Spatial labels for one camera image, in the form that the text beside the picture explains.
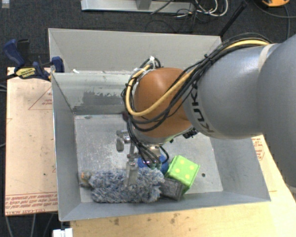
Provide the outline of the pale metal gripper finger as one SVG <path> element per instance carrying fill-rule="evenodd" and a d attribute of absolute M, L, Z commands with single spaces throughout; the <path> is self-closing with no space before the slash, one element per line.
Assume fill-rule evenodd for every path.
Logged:
<path fill-rule="evenodd" d="M 138 176 L 138 165 L 135 162 L 131 163 L 131 183 L 136 183 Z"/>
<path fill-rule="evenodd" d="M 132 168 L 132 163 L 127 162 L 126 163 L 126 170 L 125 170 L 125 178 L 124 178 L 124 186 L 127 187 L 129 186 L 130 183 L 130 175 L 131 175 L 131 168 Z"/>

